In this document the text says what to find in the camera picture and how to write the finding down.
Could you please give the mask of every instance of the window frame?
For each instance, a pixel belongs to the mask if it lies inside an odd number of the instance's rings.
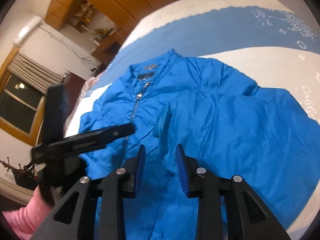
[[[9,70],[7,70],[7,66],[9,65],[9,63],[11,62],[11,60],[14,58],[14,56],[17,54],[18,51],[19,51],[19,48],[13,47],[13,49],[5,59],[4,63],[0,67],[0,96],[2,96],[2,94],[4,93],[4,88],[6,87],[9,81],[9,78],[12,74]],[[5,120],[2,117],[0,117],[0,129],[11,134],[12,136],[19,139],[20,141],[23,141],[31,146],[35,146],[38,141],[39,133],[40,133],[42,122],[43,122],[44,105],[45,105],[45,95],[42,96],[39,102],[37,112],[32,122],[30,133],[26,133],[25,131],[9,123],[7,120]]]

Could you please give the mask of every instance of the blue gripper pad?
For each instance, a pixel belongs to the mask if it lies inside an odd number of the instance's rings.
[[[134,176],[134,191],[137,193],[140,189],[144,164],[146,162],[146,148],[143,144],[140,145],[137,158],[139,158],[138,167]]]
[[[183,193],[188,196],[189,193],[189,175],[187,172],[187,158],[184,153],[183,147],[181,144],[178,144],[176,147],[176,161],[179,172],[179,179],[182,187]]]

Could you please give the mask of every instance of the pink sleeve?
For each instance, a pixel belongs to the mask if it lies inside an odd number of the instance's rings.
[[[29,240],[50,211],[51,208],[44,202],[37,187],[26,207],[3,212],[3,215],[20,239]]]

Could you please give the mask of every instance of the bed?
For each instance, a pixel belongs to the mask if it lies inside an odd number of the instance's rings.
[[[80,100],[66,136],[78,133],[82,114],[131,64],[167,50],[214,57],[262,87],[287,89],[320,124],[320,45],[302,20],[277,0],[179,0],[148,15]],[[301,239],[320,210],[320,185],[287,229]]]

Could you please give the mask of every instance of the curtain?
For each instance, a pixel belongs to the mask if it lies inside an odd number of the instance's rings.
[[[14,179],[9,182],[0,178],[0,195],[24,206],[27,205],[33,196],[33,191],[14,183]]]
[[[48,87],[63,81],[62,76],[46,69],[19,52],[9,63],[7,69],[45,95]]]

